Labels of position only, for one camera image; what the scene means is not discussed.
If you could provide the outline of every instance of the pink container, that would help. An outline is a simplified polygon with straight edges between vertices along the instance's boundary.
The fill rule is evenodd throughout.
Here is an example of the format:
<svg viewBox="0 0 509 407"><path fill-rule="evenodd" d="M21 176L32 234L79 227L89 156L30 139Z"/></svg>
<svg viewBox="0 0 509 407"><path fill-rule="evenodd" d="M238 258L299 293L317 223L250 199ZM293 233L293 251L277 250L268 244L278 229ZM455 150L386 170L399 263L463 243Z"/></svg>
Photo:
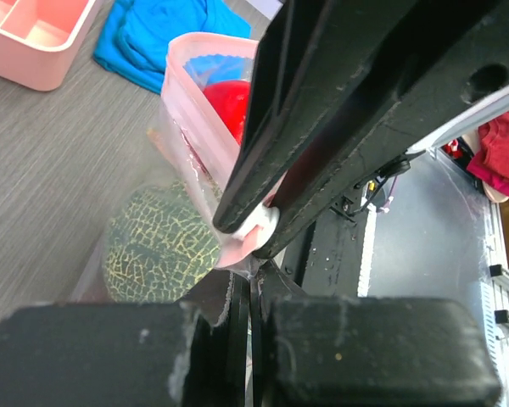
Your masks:
<svg viewBox="0 0 509 407"><path fill-rule="evenodd" d="M224 190L239 155L239 146L202 93L206 76L188 74L189 61L213 55L240 58L243 79L250 80L257 41L205 32L192 32L170 42L162 86L162 103L182 129L217 185Z"/></svg>
<svg viewBox="0 0 509 407"><path fill-rule="evenodd" d="M0 0L0 76L37 91L62 84L102 0Z"/></svg>

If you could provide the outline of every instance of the plastic bag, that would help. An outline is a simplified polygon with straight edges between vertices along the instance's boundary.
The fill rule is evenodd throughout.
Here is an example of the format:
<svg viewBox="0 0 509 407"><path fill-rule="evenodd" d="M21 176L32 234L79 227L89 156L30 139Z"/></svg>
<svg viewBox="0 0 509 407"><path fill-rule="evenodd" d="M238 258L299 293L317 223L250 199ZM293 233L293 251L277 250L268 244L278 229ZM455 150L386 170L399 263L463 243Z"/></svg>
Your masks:
<svg viewBox="0 0 509 407"><path fill-rule="evenodd" d="M212 218L239 146L202 91L217 80L248 80L255 49L250 40L205 33L171 43L146 138L161 163L151 164L150 176L109 218L72 300L175 301L216 265L223 248L237 249ZM234 271L250 276L258 264L243 260Z"/></svg>

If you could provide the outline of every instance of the red cloth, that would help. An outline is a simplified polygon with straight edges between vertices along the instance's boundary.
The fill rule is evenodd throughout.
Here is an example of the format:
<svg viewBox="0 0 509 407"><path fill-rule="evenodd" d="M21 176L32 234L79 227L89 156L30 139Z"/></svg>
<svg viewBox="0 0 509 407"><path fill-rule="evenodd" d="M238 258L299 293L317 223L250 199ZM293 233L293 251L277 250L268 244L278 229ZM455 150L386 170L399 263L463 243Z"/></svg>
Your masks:
<svg viewBox="0 0 509 407"><path fill-rule="evenodd" d="M483 166L509 181L509 113L481 125L478 134L481 151L475 158L479 155Z"/></svg>
<svg viewBox="0 0 509 407"><path fill-rule="evenodd" d="M479 180L486 182L496 191L509 197L509 180L498 176L483 165L482 159L477 154L467 165L467 170L474 174Z"/></svg>

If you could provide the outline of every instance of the screw hole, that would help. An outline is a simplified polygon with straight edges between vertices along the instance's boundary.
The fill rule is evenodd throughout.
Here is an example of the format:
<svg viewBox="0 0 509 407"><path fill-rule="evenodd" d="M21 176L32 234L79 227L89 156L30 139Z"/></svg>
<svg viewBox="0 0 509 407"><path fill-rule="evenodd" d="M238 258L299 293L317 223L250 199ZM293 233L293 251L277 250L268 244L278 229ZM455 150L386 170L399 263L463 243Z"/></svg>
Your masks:
<svg viewBox="0 0 509 407"><path fill-rule="evenodd" d="M485 65L469 77L462 100L473 104L501 89L509 79L507 68L501 64Z"/></svg>

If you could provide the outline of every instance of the gray floor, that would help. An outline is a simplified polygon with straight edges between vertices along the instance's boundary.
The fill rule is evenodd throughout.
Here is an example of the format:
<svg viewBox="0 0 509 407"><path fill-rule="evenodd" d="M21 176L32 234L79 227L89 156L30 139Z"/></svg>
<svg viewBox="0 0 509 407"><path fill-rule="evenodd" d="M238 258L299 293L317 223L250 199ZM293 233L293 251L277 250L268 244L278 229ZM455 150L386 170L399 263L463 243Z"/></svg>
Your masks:
<svg viewBox="0 0 509 407"><path fill-rule="evenodd" d="M267 21L232 6L260 37ZM147 167L158 97L92 62L106 1L64 84L33 92L0 78L0 319L65 299L114 204Z"/></svg>

